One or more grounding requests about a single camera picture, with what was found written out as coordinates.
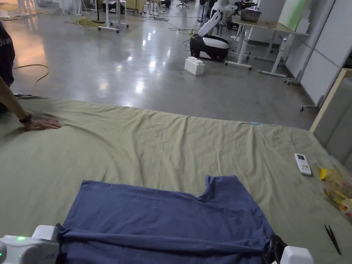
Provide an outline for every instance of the plastic bag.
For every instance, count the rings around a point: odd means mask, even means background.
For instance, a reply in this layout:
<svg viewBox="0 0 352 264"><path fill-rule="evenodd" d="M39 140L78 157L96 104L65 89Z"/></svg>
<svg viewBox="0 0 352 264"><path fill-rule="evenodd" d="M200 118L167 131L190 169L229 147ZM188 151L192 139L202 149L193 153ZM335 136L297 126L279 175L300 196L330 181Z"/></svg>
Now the plastic bag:
<svg viewBox="0 0 352 264"><path fill-rule="evenodd" d="M352 183L337 170L319 168L325 198L352 222Z"/></svg>

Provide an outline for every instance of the person's arm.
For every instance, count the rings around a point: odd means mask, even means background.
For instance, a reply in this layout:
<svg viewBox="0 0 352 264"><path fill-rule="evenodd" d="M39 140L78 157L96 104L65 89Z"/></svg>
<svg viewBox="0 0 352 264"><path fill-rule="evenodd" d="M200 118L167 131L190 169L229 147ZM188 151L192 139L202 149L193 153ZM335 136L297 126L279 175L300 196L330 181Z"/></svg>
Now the person's arm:
<svg viewBox="0 0 352 264"><path fill-rule="evenodd" d="M17 101L15 95L11 92L5 81L0 76L0 102L13 112L19 120L27 117L27 113ZM30 120L23 124L27 130L44 130L46 128L58 129L61 127L57 120L40 119Z"/></svg>

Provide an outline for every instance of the caster wheel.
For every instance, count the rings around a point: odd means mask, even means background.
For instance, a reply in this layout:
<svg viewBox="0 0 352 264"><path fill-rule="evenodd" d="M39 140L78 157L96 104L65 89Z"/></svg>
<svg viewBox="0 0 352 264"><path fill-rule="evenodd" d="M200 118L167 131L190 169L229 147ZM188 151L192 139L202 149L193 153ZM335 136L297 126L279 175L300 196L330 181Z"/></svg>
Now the caster wheel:
<svg viewBox="0 0 352 264"><path fill-rule="evenodd" d="M199 50L196 50L196 49L192 49L192 50L191 50L191 56L192 56L192 57L195 57L195 58L199 58L199 56L200 56L200 51L199 51Z"/></svg>

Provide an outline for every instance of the office chair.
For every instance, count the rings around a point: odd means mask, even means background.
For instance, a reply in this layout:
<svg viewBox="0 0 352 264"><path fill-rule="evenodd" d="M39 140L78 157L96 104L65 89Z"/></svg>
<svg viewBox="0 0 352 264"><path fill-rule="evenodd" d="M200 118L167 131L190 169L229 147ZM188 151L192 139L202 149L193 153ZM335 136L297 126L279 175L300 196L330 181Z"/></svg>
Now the office chair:
<svg viewBox="0 0 352 264"><path fill-rule="evenodd" d="M182 6L182 8L183 8L185 6L185 7L187 7L189 9L189 7L184 4L187 0L180 0L180 1L181 1L181 4L176 5L176 7Z"/></svg>

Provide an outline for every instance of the mattress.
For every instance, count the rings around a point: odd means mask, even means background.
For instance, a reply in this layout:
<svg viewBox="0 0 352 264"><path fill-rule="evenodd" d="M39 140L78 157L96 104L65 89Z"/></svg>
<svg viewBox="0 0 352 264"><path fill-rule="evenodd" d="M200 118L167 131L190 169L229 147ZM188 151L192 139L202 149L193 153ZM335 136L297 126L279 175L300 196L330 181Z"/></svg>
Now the mattress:
<svg viewBox="0 0 352 264"><path fill-rule="evenodd" d="M278 125L188 117L72 100L19 99L58 130L25 132L0 116L0 235L31 236L63 223L82 180L201 195L206 175L237 175L274 232L306 247L315 263L350 263L352 225L325 201L318 167L333 168L309 131ZM305 154L312 177L294 153ZM342 256L324 224L332 227Z"/></svg>

